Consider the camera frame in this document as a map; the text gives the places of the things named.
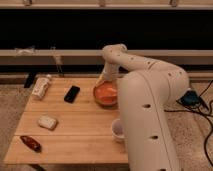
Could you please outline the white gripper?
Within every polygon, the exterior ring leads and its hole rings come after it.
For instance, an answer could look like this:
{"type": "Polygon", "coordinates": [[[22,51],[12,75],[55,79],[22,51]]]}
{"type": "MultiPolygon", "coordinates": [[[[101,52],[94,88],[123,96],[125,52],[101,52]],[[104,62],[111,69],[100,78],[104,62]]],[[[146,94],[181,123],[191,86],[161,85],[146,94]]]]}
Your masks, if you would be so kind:
{"type": "MultiPolygon", "coordinates": [[[[117,79],[118,73],[119,73],[119,68],[117,65],[105,65],[102,75],[106,81],[113,81],[117,79]]],[[[98,78],[95,85],[96,87],[101,85],[104,82],[103,78],[102,77],[98,78]]]]}

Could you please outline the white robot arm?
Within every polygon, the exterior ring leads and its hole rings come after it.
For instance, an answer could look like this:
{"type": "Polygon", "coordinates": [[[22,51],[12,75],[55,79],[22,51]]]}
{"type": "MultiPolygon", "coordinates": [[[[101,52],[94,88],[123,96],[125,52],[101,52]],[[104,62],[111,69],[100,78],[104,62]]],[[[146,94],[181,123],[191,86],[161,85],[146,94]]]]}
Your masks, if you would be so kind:
{"type": "Polygon", "coordinates": [[[129,54],[123,44],[102,49],[102,77],[116,81],[130,171],[181,171],[164,105],[189,88],[181,67],[129,54]]]}

